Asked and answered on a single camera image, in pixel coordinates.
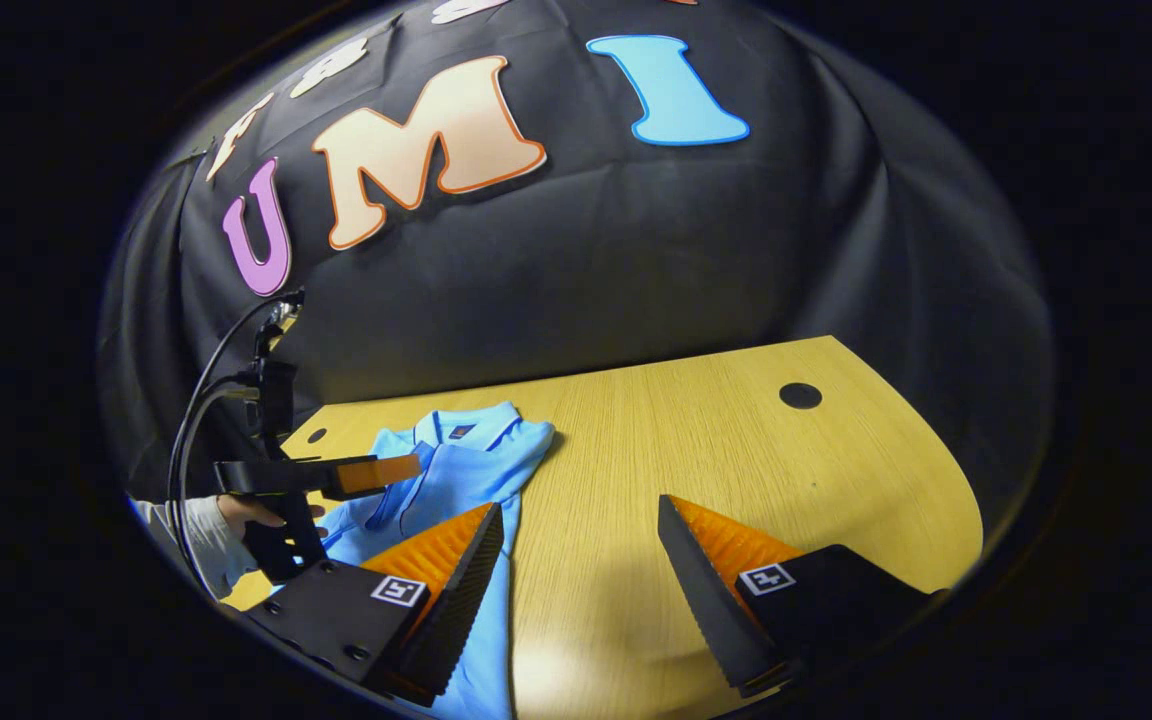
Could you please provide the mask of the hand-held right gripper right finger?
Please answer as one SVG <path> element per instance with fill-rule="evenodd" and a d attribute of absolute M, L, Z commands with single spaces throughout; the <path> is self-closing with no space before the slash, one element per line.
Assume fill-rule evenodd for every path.
<path fill-rule="evenodd" d="M 659 498 L 657 533 L 708 651 L 744 698 L 844 669 L 938 598 L 846 544 L 797 550 L 681 497 Z"/>

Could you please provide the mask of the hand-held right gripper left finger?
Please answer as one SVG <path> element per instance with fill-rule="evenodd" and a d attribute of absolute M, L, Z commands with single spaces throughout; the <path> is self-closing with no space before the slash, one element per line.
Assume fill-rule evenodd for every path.
<path fill-rule="evenodd" d="M 503 539 L 502 506 L 482 503 L 362 564 L 303 566 L 241 615 L 339 679 L 429 707 L 465 650 Z"/>

